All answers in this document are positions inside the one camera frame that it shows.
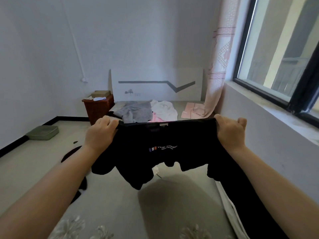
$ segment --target plastic tub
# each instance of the plastic tub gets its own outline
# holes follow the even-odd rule
[[[59,128],[57,126],[42,125],[37,126],[32,131],[28,132],[26,135],[31,140],[50,140],[58,133]]]

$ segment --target finger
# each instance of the finger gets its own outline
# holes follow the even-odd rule
[[[110,124],[110,117],[109,116],[103,116],[101,120],[101,125],[107,127]]]
[[[247,125],[247,119],[246,118],[239,117],[238,118],[238,123],[244,128],[244,130],[246,129],[246,125]]]
[[[119,124],[119,121],[117,119],[114,119],[110,122],[110,124],[107,126],[107,128],[111,131],[114,132],[117,125]]]
[[[219,125],[220,127],[226,125],[226,121],[224,120],[224,118],[223,118],[221,115],[216,114],[216,115],[214,116],[214,118],[216,119],[216,121],[217,121],[217,123],[218,123],[218,125]]]
[[[95,124],[98,125],[101,123],[102,118],[99,118],[98,120],[96,120]]]

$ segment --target white wall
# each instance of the white wall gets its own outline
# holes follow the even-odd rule
[[[247,147],[319,204],[319,146],[232,86],[238,85],[225,84],[215,111],[233,119],[247,118]]]
[[[8,3],[50,76],[58,94],[58,114],[87,116],[81,99],[94,90],[111,89],[112,68],[208,67],[220,0]],[[80,64],[88,84],[80,82]]]
[[[55,100],[40,68],[0,0],[0,149],[56,116]]]

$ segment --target curtain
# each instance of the curtain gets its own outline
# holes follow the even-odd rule
[[[188,103],[182,118],[200,119],[209,117],[220,99],[224,86],[236,30],[240,0],[221,0],[217,30],[214,31],[211,61],[207,75],[207,92],[204,104]]]

